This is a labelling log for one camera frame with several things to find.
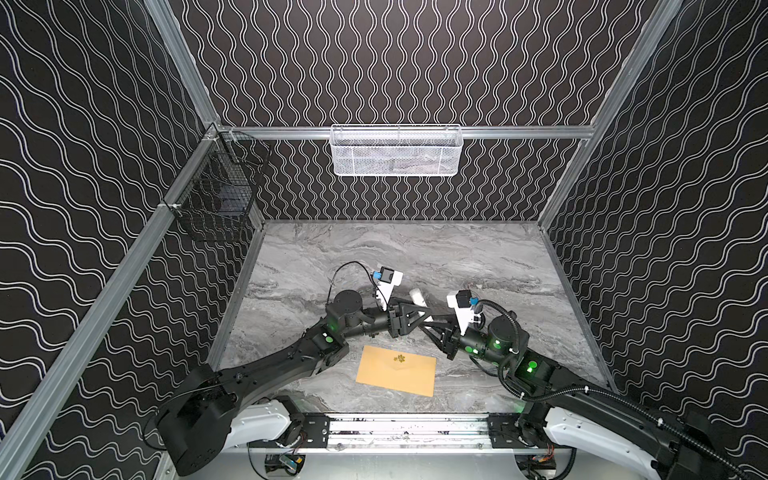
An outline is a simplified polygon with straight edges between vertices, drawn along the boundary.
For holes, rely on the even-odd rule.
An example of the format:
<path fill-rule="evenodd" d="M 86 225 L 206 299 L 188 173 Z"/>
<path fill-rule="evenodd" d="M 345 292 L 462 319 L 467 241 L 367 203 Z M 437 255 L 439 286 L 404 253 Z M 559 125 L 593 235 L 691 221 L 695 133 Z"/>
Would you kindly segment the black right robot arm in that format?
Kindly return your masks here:
<path fill-rule="evenodd" d="M 526 407 L 515 427 L 526 445 L 585 452 L 645 479 L 726 479 L 732 464 L 702 418 L 685 422 L 590 382 L 528 345 L 512 312 L 462 325 L 441 315 L 419 325 L 454 358 L 488 364 L 501 386 Z"/>

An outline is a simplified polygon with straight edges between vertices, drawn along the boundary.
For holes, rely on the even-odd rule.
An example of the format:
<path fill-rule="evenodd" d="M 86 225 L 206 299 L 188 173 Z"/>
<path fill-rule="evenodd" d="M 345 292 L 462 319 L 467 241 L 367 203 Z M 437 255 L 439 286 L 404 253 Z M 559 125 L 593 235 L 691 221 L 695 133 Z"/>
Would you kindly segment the aluminium frame corner post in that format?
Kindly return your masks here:
<path fill-rule="evenodd" d="M 181 83 L 191 99 L 196 114 L 203 123 L 219 126 L 220 117 L 203 83 L 196 60 L 170 3 L 166 0 L 146 0 L 144 4 L 179 73 Z"/>
<path fill-rule="evenodd" d="M 592 133 L 580 142 L 572 159 L 567 165 L 552 196 L 539 216 L 538 225 L 547 232 L 564 204 L 569 192 L 586 167 L 593 151 L 603 139 L 608 128 L 616 118 L 621 106 L 636 84 L 645 65 L 655 52 L 670 23 L 678 14 L 682 5 L 680 0 L 658 1 L 647 22 L 641 29 L 635 44 L 623 62 L 611 88 L 606 93 L 597 114 L 590 126 Z"/>

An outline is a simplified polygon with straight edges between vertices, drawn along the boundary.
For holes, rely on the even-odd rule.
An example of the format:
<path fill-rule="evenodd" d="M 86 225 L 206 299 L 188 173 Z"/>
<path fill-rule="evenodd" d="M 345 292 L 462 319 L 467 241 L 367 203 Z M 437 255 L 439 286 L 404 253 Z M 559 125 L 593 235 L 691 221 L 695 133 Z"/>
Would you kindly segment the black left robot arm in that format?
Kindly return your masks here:
<path fill-rule="evenodd" d="M 350 350 L 349 337 L 382 331 L 397 338 L 421 326 L 426 306 L 397 299 L 365 308 L 360 293 L 344 290 L 325 305 L 325 315 L 289 346 L 250 363 L 215 371 L 204 363 L 192 370 L 158 408 L 155 425 L 180 476 L 209 464 L 225 448 L 232 421 L 245 408 L 284 386 L 319 374 Z"/>

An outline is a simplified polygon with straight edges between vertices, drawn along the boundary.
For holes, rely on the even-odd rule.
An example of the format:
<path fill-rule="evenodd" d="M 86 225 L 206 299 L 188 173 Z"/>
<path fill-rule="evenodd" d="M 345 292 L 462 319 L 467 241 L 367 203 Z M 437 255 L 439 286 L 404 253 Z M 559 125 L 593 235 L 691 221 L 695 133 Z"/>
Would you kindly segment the aluminium back crossbar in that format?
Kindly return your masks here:
<path fill-rule="evenodd" d="M 461 135 L 477 139 L 589 139 L 593 126 L 446 126 L 446 125 L 336 125 L 332 127 L 221 127 L 221 132 L 245 135 L 257 140 L 329 141 L 337 133 L 356 138 L 383 138 L 385 135 Z"/>

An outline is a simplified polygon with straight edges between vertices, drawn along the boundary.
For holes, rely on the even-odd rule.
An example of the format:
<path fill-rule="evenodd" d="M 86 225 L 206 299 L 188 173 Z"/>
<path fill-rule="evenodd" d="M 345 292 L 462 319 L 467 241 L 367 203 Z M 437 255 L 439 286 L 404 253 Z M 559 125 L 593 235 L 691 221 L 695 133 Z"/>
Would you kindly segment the white glue stick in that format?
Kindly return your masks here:
<path fill-rule="evenodd" d="M 426 301 L 420 289 L 414 288 L 409 292 L 412 302 L 417 306 L 426 307 Z"/>

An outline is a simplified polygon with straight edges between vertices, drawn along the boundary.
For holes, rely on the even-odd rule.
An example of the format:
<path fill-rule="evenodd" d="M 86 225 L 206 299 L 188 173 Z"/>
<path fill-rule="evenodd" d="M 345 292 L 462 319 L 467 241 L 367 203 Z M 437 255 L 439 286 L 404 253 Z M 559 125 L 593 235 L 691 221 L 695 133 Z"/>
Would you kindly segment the aluminium frame corner post left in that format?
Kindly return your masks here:
<path fill-rule="evenodd" d="M 166 0 L 146 0 L 144 4 L 179 73 L 181 83 L 191 99 L 196 114 L 203 123 L 219 126 L 220 117 L 203 83 L 196 60 L 170 3 Z"/>

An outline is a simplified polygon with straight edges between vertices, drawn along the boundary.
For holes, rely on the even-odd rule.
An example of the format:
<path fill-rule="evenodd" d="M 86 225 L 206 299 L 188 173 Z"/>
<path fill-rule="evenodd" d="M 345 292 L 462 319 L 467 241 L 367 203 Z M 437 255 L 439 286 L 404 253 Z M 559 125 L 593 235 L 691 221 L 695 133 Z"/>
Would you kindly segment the aluminium frame corner post right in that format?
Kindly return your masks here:
<path fill-rule="evenodd" d="M 678 14 L 682 5 L 680 0 L 658 1 L 647 22 L 641 29 L 635 44 L 623 62 L 611 88 L 606 93 L 597 114 L 590 126 L 592 133 L 580 142 L 572 159 L 567 165 L 552 196 L 539 216 L 538 225 L 547 232 L 564 204 L 569 192 L 586 167 L 593 151 L 603 139 L 608 128 L 616 118 L 621 106 L 636 84 L 645 65 L 655 52 L 670 23 Z"/>

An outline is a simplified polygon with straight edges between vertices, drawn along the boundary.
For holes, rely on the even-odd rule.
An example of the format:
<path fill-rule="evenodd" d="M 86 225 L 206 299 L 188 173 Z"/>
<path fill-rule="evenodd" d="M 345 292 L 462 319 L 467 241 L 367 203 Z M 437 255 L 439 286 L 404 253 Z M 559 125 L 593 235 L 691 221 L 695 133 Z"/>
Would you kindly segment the brown paper envelope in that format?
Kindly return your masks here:
<path fill-rule="evenodd" d="M 365 346 L 356 382 L 425 397 L 434 395 L 437 359 Z"/>

